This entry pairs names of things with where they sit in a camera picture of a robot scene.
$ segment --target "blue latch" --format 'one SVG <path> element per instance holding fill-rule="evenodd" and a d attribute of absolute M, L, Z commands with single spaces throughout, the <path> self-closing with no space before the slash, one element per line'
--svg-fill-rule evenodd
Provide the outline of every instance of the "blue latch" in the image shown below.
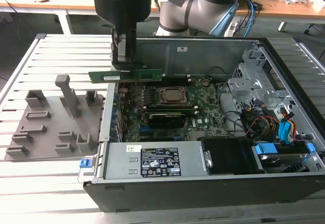
<path fill-rule="evenodd" d="M 80 168 L 91 168 L 92 159 L 81 159 L 79 162 Z"/>
<path fill-rule="evenodd" d="M 255 146 L 257 154 L 277 154 L 274 143 L 259 143 Z"/>
<path fill-rule="evenodd" d="M 316 148 L 315 148 L 313 143 L 308 143 L 307 148 L 308 148 L 310 153 L 316 151 Z"/>
<path fill-rule="evenodd" d="M 290 132 L 291 124 L 287 121 L 283 121 L 279 126 L 279 138 L 285 142 L 286 145 L 290 144 L 289 142 L 289 132 Z"/>

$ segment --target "motherboard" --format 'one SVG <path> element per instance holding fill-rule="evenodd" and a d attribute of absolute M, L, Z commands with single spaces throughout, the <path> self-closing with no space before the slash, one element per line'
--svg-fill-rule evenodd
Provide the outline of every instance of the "motherboard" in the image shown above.
<path fill-rule="evenodd" d="M 120 83 L 123 142 L 194 141 L 228 130 L 207 78 Z"/>

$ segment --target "white sticker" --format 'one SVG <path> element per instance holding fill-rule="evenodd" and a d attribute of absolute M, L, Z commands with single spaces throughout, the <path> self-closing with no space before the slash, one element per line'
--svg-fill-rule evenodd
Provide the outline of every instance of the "white sticker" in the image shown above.
<path fill-rule="evenodd" d="M 177 52 L 187 52 L 187 47 L 177 47 Z"/>
<path fill-rule="evenodd" d="M 140 152 L 142 149 L 142 145 L 127 145 L 126 151 L 127 152 Z"/>
<path fill-rule="evenodd" d="M 103 80 L 104 81 L 108 81 L 108 80 L 120 80 L 120 77 L 119 76 L 106 76 L 106 77 L 103 77 Z"/>

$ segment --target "green circuit board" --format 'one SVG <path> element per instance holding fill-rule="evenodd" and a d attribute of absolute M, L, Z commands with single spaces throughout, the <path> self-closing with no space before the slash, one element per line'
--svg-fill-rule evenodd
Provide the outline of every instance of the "green circuit board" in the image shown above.
<path fill-rule="evenodd" d="M 193 141 L 205 136 L 225 136 L 228 130 L 222 119 L 222 113 L 216 104 L 217 92 L 215 86 L 203 85 L 204 78 L 194 79 L 189 86 L 175 86 L 186 91 L 185 104 L 197 105 L 198 114 L 187 116 L 183 128 L 151 129 L 144 122 L 143 107 L 146 105 L 147 93 L 153 94 L 154 103 L 159 102 L 157 93 L 164 87 L 147 86 L 144 83 L 130 84 L 128 96 L 125 97 L 123 116 L 126 121 L 123 142 L 151 142 L 151 141 Z M 186 114 L 189 109 L 173 110 L 171 107 L 164 112 Z"/>

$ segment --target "yellow wire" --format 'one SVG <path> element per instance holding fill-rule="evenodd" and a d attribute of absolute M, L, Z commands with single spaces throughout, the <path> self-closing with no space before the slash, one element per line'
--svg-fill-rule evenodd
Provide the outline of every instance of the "yellow wire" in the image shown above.
<path fill-rule="evenodd" d="M 291 132 L 291 134 L 293 134 L 294 133 L 294 124 L 291 121 L 287 121 L 287 122 L 289 122 L 291 124 L 290 132 Z"/>

